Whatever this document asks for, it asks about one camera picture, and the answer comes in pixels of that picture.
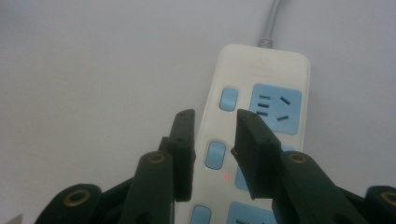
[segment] power cord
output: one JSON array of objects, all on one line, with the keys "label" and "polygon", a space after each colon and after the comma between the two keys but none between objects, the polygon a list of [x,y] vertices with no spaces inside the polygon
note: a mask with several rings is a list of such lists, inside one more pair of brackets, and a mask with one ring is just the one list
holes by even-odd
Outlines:
[{"label": "power cord", "polygon": [[279,9],[280,1],[281,0],[274,0],[274,2],[273,2],[270,14],[268,16],[267,24],[265,25],[264,35],[259,42],[260,48],[271,49],[273,46],[272,32],[274,30],[276,14]]}]

